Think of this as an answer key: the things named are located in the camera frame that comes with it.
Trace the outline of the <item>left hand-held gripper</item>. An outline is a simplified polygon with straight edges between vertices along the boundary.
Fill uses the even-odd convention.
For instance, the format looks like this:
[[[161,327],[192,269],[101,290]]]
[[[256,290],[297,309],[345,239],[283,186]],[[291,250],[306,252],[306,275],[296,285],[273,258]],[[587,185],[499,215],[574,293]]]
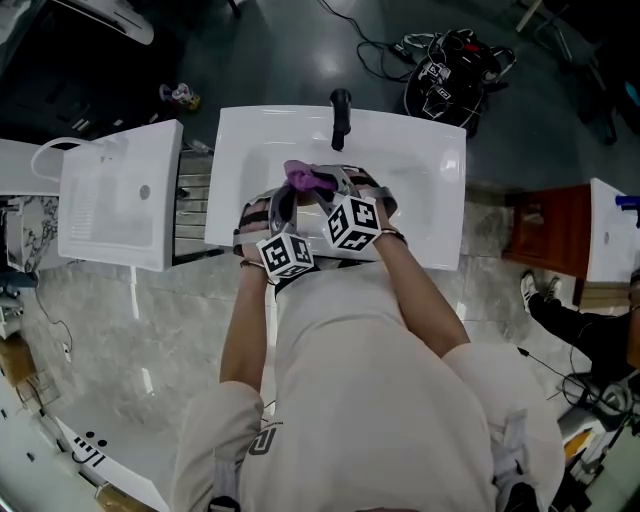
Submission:
[[[273,190],[269,216],[279,215],[280,188]],[[296,216],[299,192],[288,190],[288,215]],[[233,252],[242,258],[243,265],[261,268],[273,283],[287,281],[306,273],[314,267],[314,258],[307,241],[298,233],[296,221],[269,218],[271,235],[257,243],[241,244],[238,227],[233,234]]]

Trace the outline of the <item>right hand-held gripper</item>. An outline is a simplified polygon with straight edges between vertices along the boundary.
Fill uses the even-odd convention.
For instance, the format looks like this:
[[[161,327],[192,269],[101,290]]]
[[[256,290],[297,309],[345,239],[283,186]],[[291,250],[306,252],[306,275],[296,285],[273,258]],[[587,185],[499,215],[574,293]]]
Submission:
[[[363,251],[384,230],[379,218],[379,203],[382,203],[387,218],[397,210],[391,191],[391,196],[384,201],[362,198],[342,166],[311,164],[310,171],[320,179],[321,185],[299,191],[298,205],[319,204],[327,218],[323,234],[333,250]]]

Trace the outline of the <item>person's left hand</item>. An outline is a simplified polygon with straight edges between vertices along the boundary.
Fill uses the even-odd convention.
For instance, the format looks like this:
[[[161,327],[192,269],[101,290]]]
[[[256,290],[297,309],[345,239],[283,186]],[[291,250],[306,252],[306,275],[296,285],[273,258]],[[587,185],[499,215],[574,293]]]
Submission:
[[[270,207],[270,198],[259,198],[245,206],[237,233],[241,244],[257,243],[270,237]]]

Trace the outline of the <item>person's right hand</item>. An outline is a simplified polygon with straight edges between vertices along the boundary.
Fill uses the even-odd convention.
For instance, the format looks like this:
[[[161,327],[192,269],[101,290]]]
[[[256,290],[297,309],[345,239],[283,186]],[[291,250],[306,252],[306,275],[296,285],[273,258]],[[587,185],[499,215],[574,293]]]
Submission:
[[[348,167],[345,173],[362,198],[371,197],[384,201],[391,196],[389,189],[379,185],[363,168]]]

